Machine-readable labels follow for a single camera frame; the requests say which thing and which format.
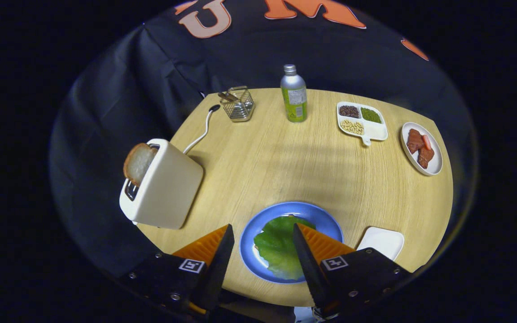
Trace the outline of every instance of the power cord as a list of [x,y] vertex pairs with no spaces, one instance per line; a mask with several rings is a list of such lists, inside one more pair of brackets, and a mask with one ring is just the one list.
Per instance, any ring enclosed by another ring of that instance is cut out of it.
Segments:
[[211,114],[213,114],[213,112],[217,111],[219,108],[221,108],[221,105],[218,104],[211,106],[211,108],[209,109],[209,114],[207,114],[207,121],[205,121],[205,133],[203,133],[201,137],[198,137],[197,139],[195,139],[195,141],[188,145],[187,148],[185,148],[185,150],[183,151],[184,154],[188,153],[188,151],[191,150],[191,148],[194,145],[196,145],[199,141],[201,141],[201,139],[203,139],[207,135],[207,133],[209,133],[209,119],[211,118]]

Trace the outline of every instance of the lettuce leaf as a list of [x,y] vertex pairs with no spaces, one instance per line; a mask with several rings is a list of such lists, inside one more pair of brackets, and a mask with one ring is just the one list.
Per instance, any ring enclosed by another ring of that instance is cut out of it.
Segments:
[[302,223],[312,229],[316,226],[298,217],[277,217],[269,221],[263,232],[254,237],[258,253],[268,262],[268,269],[278,278],[299,279],[302,267],[293,242],[294,223]]

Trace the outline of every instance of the meat slice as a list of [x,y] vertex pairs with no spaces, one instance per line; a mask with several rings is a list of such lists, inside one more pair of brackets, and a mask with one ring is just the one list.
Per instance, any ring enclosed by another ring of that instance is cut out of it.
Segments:
[[406,143],[408,149],[410,150],[410,154],[416,153],[417,150],[424,147],[424,141],[422,140],[422,135],[416,129],[410,129],[408,132],[408,142]]
[[420,152],[418,153],[418,164],[422,166],[422,168],[428,168],[428,162],[432,160],[434,157],[434,149],[428,150],[426,147],[422,147]]

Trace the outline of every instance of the white cord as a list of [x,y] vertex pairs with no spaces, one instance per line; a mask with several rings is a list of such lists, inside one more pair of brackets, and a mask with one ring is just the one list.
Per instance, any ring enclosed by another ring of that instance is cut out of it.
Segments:
[[188,145],[187,148],[185,148],[185,150],[183,151],[184,154],[188,153],[188,151],[191,150],[191,148],[194,145],[196,145],[199,141],[201,141],[201,139],[203,139],[207,135],[207,132],[209,132],[209,119],[211,118],[211,114],[213,114],[213,110],[210,110],[209,114],[207,114],[207,121],[205,122],[205,133],[203,133],[201,137],[198,137],[197,139],[195,139],[195,141]]

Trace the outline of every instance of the aluminum bottle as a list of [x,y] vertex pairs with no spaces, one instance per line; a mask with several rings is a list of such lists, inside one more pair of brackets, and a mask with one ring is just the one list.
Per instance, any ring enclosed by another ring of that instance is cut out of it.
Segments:
[[296,67],[293,64],[285,65],[285,76],[280,80],[280,88],[283,91],[289,121],[306,120],[306,84],[296,73]]

